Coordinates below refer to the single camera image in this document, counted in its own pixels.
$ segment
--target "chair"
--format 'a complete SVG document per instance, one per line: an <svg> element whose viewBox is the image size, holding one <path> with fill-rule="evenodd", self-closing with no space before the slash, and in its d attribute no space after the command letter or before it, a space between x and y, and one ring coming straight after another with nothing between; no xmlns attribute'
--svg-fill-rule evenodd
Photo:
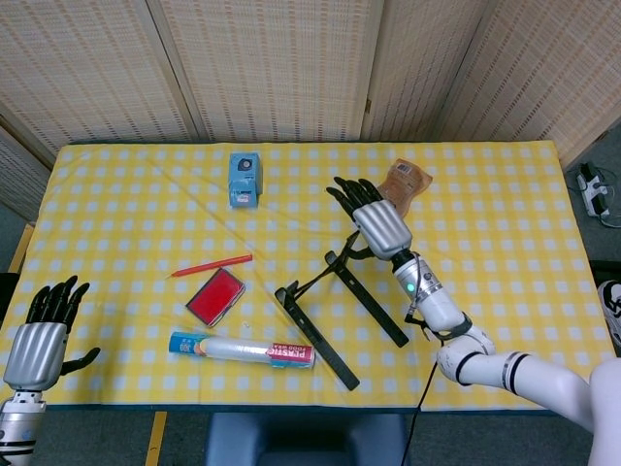
<svg viewBox="0 0 621 466"><path fill-rule="evenodd" d="M212 416L205 464L399 465L406 441L400 415L217 413Z"/></svg>

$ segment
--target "blue box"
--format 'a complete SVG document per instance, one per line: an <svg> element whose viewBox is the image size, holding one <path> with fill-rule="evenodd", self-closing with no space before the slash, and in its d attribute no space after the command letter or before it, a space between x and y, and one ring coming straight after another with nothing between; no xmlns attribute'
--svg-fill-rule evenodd
<svg viewBox="0 0 621 466"><path fill-rule="evenodd" d="M229 158L231 207L257 207L263 192L263 169L258 152L232 152Z"/></svg>

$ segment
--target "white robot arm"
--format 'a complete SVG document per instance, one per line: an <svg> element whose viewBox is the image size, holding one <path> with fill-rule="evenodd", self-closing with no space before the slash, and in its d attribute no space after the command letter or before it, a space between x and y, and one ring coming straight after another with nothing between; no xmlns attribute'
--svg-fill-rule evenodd
<svg viewBox="0 0 621 466"><path fill-rule="evenodd" d="M71 326L88 290L85 283L71 295L77 281L74 276L53 289L46 286L39 291L26 323L17 330L4 373L4 382L16 392L0 408L0 466L30 464L46 411L43 391L99 354L99 348L94 348L82 359L63 362Z"/></svg>
<svg viewBox="0 0 621 466"><path fill-rule="evenodd" d="M621 403L616 401L619 397L616 393L612 396L610 389L621 383L619 360L597 368L589 386L570 369L528 353L496 354L492 340L459 310L425 260L409 250L411 233L394 206L366 180L357 183L335 178L335 182L344 194L333 187L327 191L351 216L374 255L392 262L393 274L412 306L418 308L429 329L444 340L437 354L442 373L462 385L503 388L566 417L595 433L590 465L616 464L621 457L619 443L601 438L605 432L616 432L610 424L618 426L619 416L612 417L602 403L610 406L614 402L613 411L621 415Z"/></svg>

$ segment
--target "wall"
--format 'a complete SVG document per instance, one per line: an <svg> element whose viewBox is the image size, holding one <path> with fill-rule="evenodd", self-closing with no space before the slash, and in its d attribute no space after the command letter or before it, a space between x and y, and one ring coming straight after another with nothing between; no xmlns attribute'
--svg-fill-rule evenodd
<svg viewBox="0 0 621 466"><path fill-rule="evenodd" d="M444 141L552 139L569 165L621 115L621 2L501 0L444 106Z"/></svg>
<svg viewBox="0 0 621 466"><path fill-rule="evenodd" d="M23 173L0 189L34 181L11 201L34 219L28 171L93 141L553 139L567 165L621 116L620 24L621 0L7 2L0 142Z"/></svg>

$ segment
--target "shoe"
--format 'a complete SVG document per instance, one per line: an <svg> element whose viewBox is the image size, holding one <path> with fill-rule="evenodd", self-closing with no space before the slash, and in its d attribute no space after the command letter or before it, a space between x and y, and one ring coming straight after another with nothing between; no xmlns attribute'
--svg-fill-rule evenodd
<svg viewBox="0 0 621 466"><path fill-rule="evenodd" d="M615 280L602 283L598 286L598 295L612 341L621 348L621 283Z"/></svg>

